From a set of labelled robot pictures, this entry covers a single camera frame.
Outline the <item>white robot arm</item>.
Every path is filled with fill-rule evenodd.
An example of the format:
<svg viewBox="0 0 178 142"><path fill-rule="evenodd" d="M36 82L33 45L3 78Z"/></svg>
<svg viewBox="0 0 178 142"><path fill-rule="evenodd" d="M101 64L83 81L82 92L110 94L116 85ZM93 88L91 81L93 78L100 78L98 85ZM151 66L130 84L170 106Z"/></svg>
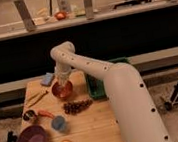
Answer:
<svg viewBox="0 0 178 142"><path fill-rule="evenodd" d="M173 142L134 66L80 56L70 41L52 48L50 55L62 82L70 76L72 67L103 81L124 142Z"/></svg>

